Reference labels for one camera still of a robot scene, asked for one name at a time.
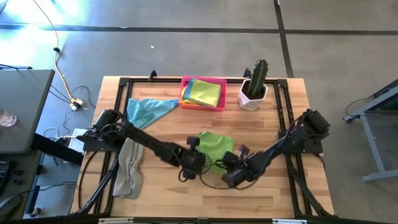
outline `glass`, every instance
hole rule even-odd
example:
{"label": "glass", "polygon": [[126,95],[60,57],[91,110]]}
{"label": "glass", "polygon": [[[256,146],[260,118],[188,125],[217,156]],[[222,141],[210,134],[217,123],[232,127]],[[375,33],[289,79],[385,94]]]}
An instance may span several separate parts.
{"label": "glass", "polygon": [[0,109],[0,126],[3,127],[11,127],[17,122],[17,116],[12,113]]}

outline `gray cloth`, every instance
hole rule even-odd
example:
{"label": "gray cloth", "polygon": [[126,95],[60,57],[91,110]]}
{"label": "gray cloth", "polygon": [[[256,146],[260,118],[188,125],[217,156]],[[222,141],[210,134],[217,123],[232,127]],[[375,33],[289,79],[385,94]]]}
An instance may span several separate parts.
{"label": "gray cloth", "polygon": [[144,146],[127,138],[119,154],[118,175],[113,189],[113,196],[138,198],[142,188],[142,176],[138,173]]}

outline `white pot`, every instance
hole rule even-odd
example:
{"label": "white pot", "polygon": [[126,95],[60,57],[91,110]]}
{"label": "white pot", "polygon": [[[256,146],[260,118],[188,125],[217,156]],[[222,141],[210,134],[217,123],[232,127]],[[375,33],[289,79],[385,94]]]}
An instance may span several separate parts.
{"label": "white pot", "polygon": [[250,81],[250,79],[244,80],[241,86],[241,90],[239,91],[239,104],[241,105],[241,107],[245,110],[249,110],[249,111],[253,111],[255,110],[258,106],[261,105],[261,103],[266,99],[266,95],[268,92],[268,87],[266,86],[266,84],[263,85],[264,89],[266,90],[264,97],[262,97],[261,99],[258,100],[250,100],[243,92],[242,92],[242,88],[243,85]]}

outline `gray floor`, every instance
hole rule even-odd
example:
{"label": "gray floor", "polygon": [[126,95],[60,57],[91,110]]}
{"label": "gray floor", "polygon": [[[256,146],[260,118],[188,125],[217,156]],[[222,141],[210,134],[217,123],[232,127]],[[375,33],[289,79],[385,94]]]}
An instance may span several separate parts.
{"label": "gray floor", "polygon": [[[9,0],[0,23],[47,24],[29,1],[23,6],[17,2]],[[52,2],[55,5],[38,1],[60,25],[278,28],[271,0]],[[398,29],[395,0],[280,0],[280,5],[286,29]],[[59,35],[61,71],[71,88],[88,86],[94,102],[104,75],[148,75],[155,69],[159,75],[240,77],[246,67],[264,57],[269,61],[270,77],[287,77],[279,34],[62,31]],[[348,125],[341,118],[351,101],[367,97],[398,78],[397,36],[287,35],[287,44],[294,77],[305,79],[311,107],[331,123],[331,134],[323,147],[336,214],[396,223],[398,179],[362,182],[361,175],[377,171],[376,165],[361,123]],[[0,49],[7,52],[0,54],[0,62],[53,68],[54,45],[52,31],[34,27],[0,30]],[[59,77],[53,85],[63,91]],[[86,100],[85,90],[75,94]],[[37,132],[56,126],[64,133],[62,123],[68,110],[68,105],[49,95]],[[67,127],[84,128],[91,119],[90,111],[87,118],[72,113]]]}

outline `pink plastic bin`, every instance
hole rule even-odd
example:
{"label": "pink plastic bin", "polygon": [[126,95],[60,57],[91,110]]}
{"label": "pink plastic bin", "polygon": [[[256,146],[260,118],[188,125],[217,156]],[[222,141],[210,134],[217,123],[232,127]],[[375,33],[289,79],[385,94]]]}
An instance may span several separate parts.
{"label": "pink plastic bin", "polygon": [[[196,78],[198,80],[202,80],[208,83],[214,83],[214,84],[219,84],[221,85],[221,95],[220,99],[218,100],[217,107],[211,107],[211,106],[202,106],[202,105],[186,105],[180,103],[181,99],[181,92],[186,87],[189,83],[189,80],[191,78]],[[180,87],[180,95],[178,98],[178,104],[184,108],[184,109],[190,109],[190,110],[207,110],[207,111],[223,111],[225,110],[225,99],[226,99],[226,80],[222,78],[210,78],[210,77],[191,77],[191,76],[184,76],[181,79],[181,87]]]}

